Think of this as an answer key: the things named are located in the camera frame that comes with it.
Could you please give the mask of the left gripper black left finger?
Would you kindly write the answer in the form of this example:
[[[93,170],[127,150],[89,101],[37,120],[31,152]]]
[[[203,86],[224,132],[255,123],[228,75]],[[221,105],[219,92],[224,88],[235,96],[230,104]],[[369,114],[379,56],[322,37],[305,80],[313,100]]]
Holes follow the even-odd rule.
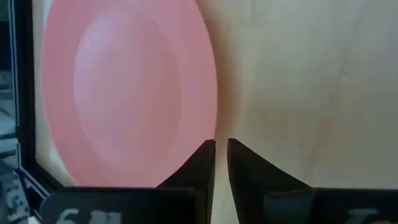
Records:
[[[190,188],[203,196],[204,219],[211,223],[213,192],[215,184],[216,141],[209,139],[157,188]]]

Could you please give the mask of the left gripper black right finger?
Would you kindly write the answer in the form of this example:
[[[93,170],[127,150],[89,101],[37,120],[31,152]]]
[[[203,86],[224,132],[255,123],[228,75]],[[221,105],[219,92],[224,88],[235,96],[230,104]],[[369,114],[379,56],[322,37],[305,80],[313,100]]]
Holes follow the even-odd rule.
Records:
[[[228,174],[240,223],[309,223],[312,188],[237,139],[228,139]]]

